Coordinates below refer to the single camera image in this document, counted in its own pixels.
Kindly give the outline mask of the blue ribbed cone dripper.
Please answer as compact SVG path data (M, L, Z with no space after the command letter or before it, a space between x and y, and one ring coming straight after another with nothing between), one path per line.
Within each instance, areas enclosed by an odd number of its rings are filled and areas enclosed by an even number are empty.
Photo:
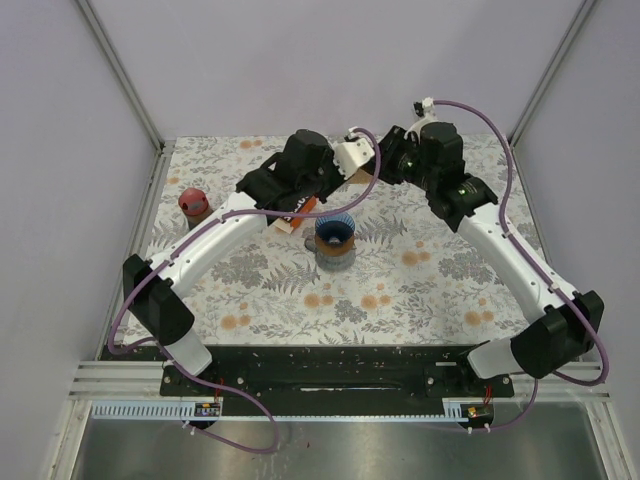
M337 235L339 232L355 233L355 230L355 221L348 213L319 217L315 222L315 234Z

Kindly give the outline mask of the round wooden dripper base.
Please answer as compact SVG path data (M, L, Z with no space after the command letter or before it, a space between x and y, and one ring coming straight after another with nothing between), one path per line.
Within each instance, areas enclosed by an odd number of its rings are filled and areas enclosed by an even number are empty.
M314 244L316 250L329 257L341 257L346 255L355 246L355 234L352 231L339 232L337 235L315 234Z

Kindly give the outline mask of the grey glass coffee server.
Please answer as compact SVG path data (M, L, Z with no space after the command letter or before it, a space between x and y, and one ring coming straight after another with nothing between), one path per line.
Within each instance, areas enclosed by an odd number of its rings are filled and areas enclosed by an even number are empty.
M329 273L344 272L350 269L356 260L356 249L353 248L347 253L339 256L330 256L322 253L315 243L313 236L308 236L304 242L305 248L314 255L317 266Z

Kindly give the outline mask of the brown paper coffee filter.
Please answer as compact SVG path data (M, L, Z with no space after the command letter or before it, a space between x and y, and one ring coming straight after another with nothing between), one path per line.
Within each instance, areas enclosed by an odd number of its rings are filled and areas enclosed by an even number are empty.
M373 175L363 169L358 169L354 175L348 180L350 185L368 186L371 184Z

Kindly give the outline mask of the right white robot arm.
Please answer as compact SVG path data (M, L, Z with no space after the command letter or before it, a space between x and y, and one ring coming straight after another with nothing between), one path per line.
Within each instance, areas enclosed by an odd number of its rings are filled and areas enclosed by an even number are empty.
M422 189L431 211L494 269L529 324L467 354L455 383L475 396L493 377L525 373L542 379L589 352L604 302L595 291L578 292L527 244L501 211L497 195L466 172L463 147L451 123L429 122L418 131L394 126L379 143L380 178Z

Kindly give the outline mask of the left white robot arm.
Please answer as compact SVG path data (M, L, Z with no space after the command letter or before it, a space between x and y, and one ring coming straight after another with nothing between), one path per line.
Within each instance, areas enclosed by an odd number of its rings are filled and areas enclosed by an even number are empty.
M217 382L212 355L194 330L183 299L213 265L278 218L301 218L304 201L321 202L347 182L373 155L367 143L335 145L301 129L283 149L246 173L228 199L184 237L148 260L123 264L123 313L131 313L183 369L182 383L205 395Z

